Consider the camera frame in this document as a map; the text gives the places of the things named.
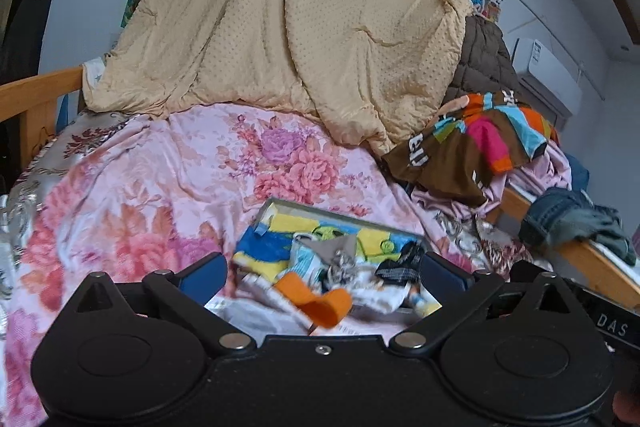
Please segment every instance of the wooden bed frame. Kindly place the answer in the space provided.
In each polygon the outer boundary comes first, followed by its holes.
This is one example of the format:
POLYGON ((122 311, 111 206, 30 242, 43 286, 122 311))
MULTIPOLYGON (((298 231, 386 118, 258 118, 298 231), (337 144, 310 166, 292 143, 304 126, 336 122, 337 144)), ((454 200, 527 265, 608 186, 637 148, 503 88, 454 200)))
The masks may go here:
MULTIPOLYGON (((82 89, 82 68, 32 76, 0 86, 0 121, 20 115, 20 163, 25 169, 55 133, 56 100, 82 89)), ((495 222, 500 214, 521 221, 529 201, 506 188, 500 207, 487 219, 495 222)), ((640 286, 589 243, 572 241, 558 253, 586 279, 588 287, 627 308, 640 312, 640 286)))

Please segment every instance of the door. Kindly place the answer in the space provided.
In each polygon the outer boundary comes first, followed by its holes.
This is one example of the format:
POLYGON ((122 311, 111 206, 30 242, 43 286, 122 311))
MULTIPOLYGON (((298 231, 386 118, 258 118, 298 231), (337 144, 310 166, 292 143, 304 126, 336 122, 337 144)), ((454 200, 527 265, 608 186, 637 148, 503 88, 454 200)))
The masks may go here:
POLYGON ((6 32, 6 24, 9 20, 9 12, 11 11, 11 3, 13 0, 0 0, 0 46, 4 40, 6 32))

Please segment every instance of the floral blanket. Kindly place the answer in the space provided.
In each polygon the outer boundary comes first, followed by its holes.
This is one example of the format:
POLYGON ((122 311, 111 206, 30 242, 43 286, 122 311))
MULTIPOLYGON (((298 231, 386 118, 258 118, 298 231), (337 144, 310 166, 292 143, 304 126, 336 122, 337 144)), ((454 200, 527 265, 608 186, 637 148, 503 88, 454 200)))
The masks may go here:
MULTIPOLYGON (((146 116, 72 166, 44 199, 11 302, 4 421, 45 413, 31 384, 34 350, 87 273, 117 282, 227 258, 270 196, 423 232, 414 204, 364 149, 335 146, 305 118, 233 104, 146 116)), ((233 292, 232 283, 225 288, 233 292)))

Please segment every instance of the dark doorway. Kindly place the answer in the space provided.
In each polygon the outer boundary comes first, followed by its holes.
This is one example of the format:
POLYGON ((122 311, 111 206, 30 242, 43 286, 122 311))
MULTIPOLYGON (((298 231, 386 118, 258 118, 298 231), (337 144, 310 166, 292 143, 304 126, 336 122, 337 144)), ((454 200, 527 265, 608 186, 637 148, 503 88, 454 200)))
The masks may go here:
MULTIPOLYGON (((11 0, 0 45, 0 86, 38 74, 51 0, 11 0)), ((0 122, 0 194, 20 175, 19 116, 0 122)))

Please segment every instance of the blue jeans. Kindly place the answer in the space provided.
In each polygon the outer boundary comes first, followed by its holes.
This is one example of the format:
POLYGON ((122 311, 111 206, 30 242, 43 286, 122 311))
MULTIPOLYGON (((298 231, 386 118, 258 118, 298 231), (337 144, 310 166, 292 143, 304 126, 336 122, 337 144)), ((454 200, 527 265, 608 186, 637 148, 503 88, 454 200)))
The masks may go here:
POLYGON ((566 188, 548 188, 534 201, 518 237, 527 248, 553 248, 572 239, 593 239, 625 263, 636 264, 636 252, 622 230, 618 211, 593 204, 582 192, 566 188))

